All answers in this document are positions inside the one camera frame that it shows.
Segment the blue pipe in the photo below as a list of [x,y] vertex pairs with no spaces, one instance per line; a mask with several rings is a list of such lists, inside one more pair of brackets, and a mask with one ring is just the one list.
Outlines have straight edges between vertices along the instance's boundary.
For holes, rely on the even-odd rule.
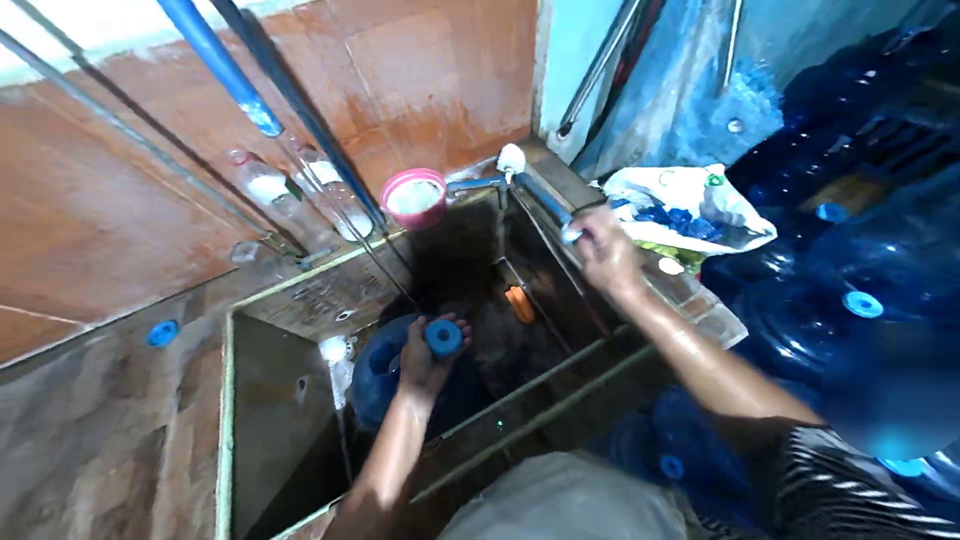
[[383,214],[367,187],[360,181],[353,165],[349,162],[343,150],[336,143],[336,137],[330,132],[322,115],[314,112],[313,108],[303,96],[297,82],[293,77],[283,69],[283,61],[270,38],[263,32],[263,29],[257,24],[252,13],[244,14],[237,9],[232,0],[210,0],[213,7],[220,12],[230,29],[240,37],[247,49],[250,50],[260,69],[270,77],[274,82],[276,89],[283,95],[283,99],[300,118],[300,122],[306,127],[307,131],[317,140],[321,149],[326,152],[330,163],[337,170],[340,178],[346,182],[353,192],[356,193],[360,203],[373,218],[377,227],[384,233],[388,233],[387,222],[384,221]]
[[552,213],[554,217],[560,221],[560,224],[563,226],[569,225],[573,221],[573,215],[569,210],[566,209],[564,205],[560,203],[553,194],[547,191],[543,186],[537,184],[537,182],[530,177],[527,173],[519,173],[514,176],[514,182],[520,184],[524,189],[530,191],[543,205],[547,211]]
[[503,175],[490,176],[487,178],[477,178],[473,180],[460,180],[450,182],[446,185],[447,193],[456,193],[457,191],[467,191],[468,189],[477,189],[480,187],[497,187],[507,182]]
[[227,89],[233,101],[264,135],[273,138],[283,133],[283,126],[264,103],[240,66],[227,52],[224,44],[213,32],[193,5],[192,0],[157,0],[173,21],[177,30],[204,61],[206,67]]

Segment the clear plastic bottle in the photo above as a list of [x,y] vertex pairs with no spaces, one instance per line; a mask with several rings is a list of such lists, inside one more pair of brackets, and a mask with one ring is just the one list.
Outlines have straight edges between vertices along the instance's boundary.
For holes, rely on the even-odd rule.
[[246,150],[232,149],[230,161],[235,168],[233,179],[245,195],[289,231],[310,253],[317,253],[329,243],[329,229],[316,209],[300,201],[287,189],[287,177]]
[[[361,206],[356,193],[340,178],[333,164],[327,160],[324,154],[309,148],[295,136],[289,135],[288,140],[292,150],[306,161],[314,176],[320,181],[324,189],[325,197],[317,192],[313,183],[305,178],[302,171],[294,175],[294,182],[310,197],[313,204],[316,205],[324,217],[333,224],[337,232],[340,233],[344,239],[350,242],[359,240],[356,234],[350,229],[350,226],[341,217],[341,214],[346,216],[350,224],[353,225],[353,228],[356,229],[361,236],[369,236],[373,231],[373,222]],[[331,205],[331,202],[337,206],[336,209]]]

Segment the tile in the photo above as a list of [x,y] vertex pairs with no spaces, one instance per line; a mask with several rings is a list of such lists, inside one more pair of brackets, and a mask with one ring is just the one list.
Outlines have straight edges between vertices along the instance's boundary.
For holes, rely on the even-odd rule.
[[73,323],[0,308],[0,363],[81,330]]

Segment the large blue water bottle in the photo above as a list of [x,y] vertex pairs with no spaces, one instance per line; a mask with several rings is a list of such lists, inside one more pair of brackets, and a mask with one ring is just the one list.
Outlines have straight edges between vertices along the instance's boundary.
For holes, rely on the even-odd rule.
[[960,320],[960,164],[823,234],[801,267],[869,294],[890,320]]
[[856,330],[883,314],[870,295],[806,277],[755,283],[731,308],[750,331],[734,348],[761,370],[818,387]]

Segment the hand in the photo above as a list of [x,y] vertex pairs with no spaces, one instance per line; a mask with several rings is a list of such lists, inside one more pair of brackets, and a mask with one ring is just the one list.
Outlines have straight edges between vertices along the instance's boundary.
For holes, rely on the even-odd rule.
[[467,347],[472,339],[473,328],[467,321],[456,320],[457,316],[448,313],[440,317],[460,327],[464,333],[464,344],[460,351],[453,355],[436,358],[423,339],[423,329],[426,327],[426,317],[420,317],[410,325],[407,344],[400,352],[400,383],[397,393],[403,392],[415,397],[418,401],[433,407],[437,394],[444,387],[446,375],[450,372],[453,360]]
[[650,284],[640,273],[641,255],[612,210],[606,206],[585,210],[571,229],[584,232],[577,240],[577,249],[590,284],[617,302],[650,291]]

